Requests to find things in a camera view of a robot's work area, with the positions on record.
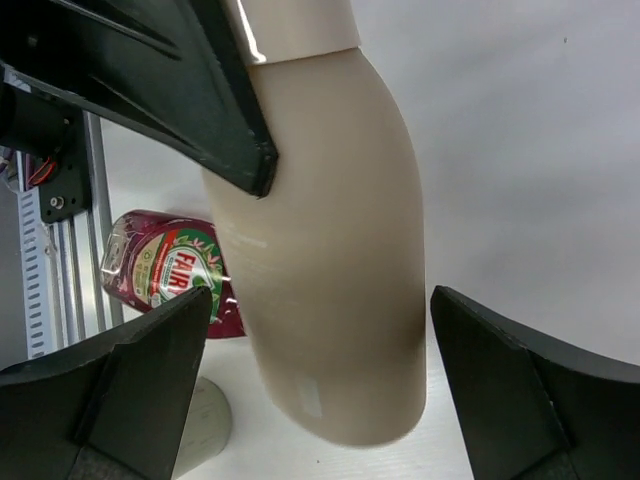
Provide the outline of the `beige pump bottle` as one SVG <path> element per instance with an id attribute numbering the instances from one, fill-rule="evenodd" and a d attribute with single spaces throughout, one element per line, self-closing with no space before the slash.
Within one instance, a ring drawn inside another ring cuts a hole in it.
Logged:
<path id="1" fill-rule="evenodd" d="M 426 399 L 421 183 L 347 1 L 230 1 L 279 152 L 256 200 L 204 174 L 261 378 L 335 444 L 395 441 Z"/>

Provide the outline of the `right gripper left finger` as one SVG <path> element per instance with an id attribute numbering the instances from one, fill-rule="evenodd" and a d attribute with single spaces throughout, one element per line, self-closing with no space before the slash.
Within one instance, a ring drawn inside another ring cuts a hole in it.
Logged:
<path id="1" fill-rule="evenodd" d="M 3 369 L 2 478 L 171 478 L 211 310 L 194 288 Z"/>

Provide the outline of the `red dish soap bottle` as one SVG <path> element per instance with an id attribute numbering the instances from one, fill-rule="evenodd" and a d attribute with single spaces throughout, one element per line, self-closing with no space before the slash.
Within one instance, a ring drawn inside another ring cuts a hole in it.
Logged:
<path id="1" fill-rule="evenodd" d="M 101 261 L 110 296 L 146 313 L 192 288 L 207 288 L 212 310 L 207 337 L 246 335 L 238 301 L 212 223 L 132 210 L 113 224 Z"/>

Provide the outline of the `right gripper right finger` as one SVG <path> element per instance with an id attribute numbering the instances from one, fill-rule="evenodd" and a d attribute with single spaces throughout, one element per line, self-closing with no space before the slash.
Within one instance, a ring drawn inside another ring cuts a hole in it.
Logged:
<path id="1" fill-rule="evenodd" d="M 477 479 L 636 479 L 639 368 L 445 286 L 431 318 Z"/>

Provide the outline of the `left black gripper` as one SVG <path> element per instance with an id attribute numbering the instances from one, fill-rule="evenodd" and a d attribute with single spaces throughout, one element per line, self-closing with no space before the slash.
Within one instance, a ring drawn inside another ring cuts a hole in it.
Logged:
<path id="1" fill-rule="evenodd" d="M 78 164 L 81 108 L 268 194 L 278 152 L 221 2 L 5 1 L 1 27 L 3 146 Z"/>

